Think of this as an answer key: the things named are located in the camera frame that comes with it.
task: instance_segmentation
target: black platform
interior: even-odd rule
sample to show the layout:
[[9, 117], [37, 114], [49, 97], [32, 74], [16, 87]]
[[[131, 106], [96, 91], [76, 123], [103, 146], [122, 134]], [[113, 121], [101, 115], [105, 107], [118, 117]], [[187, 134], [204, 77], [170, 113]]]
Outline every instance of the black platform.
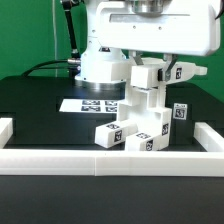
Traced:
[[[66, 78], [8, 77], [0, 81], [0, 116], [13, 117], [6, 148], [96, 149], [95, 126], [111, 114], [59, 113], [63, 98], [120, 99], [123, 90], [97, 92]], [[224, 134], [223, 103], [192, 84], [167, 89], [167, 106], [189, 105], [186, 121], [172, 120], [166, 150], [200, 151], [195, 121]], [[123, 145], [116, 146], [123, 150]], [[0, 176], [4, 224], [223, 224], [224, 178]]]
[[[7, 77], [0, 81], [0, 117], [14, 118], [14, 135], [6, 148], [96, 149], [95, 127], [114, 121], [115, 114], [62, 113], [64, 98], [124, 98], [124, 89], [96, 91], [75, 87], [68, 78]], [[170, 146], [165, 150], [203, 150], [193, 138], [195, 122], [205, 121], [224, 135], [224, 104], [197, 86], [167, 87], [166, 106], [188, 104], [186, 120], [172, 119]], [[123, 150], [117, 145], [112, 150]]]

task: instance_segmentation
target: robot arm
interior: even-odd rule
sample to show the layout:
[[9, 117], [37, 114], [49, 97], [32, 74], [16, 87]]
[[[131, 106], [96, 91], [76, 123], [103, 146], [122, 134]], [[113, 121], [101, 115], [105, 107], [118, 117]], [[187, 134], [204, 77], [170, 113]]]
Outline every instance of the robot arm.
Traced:
[[97, 11], [102, 45], [206, 56], [220, 46], [220, 0], [102, 2]]

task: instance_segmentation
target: green wall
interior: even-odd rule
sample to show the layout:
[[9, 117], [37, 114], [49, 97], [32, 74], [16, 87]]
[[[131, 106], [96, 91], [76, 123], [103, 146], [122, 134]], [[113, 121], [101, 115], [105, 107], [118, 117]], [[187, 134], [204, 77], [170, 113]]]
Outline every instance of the green wall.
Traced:
[[[60, 0], [55, 0], [58, 38], [58, 58], [70, 57], [70, 45], [64, 12]], [[84, 51], [86, 45], [85, 8], [72, 10], [78, 48]], [[197, 84], [224, 102], [224, 35], [220, 49], [209, 57], [181, 56], [180, 60], [195, 62], [208, 67], [206, 77], [194, 77], [190, 82]], [[0, 1], [0, 78], [19, 75], [26, 69], [54, 59], [54, 36], [52, 0]], [[40, 75], [54, 76], [54, 71], [39, 71]], [[59, 72], [66, 76], [66, 70]]]

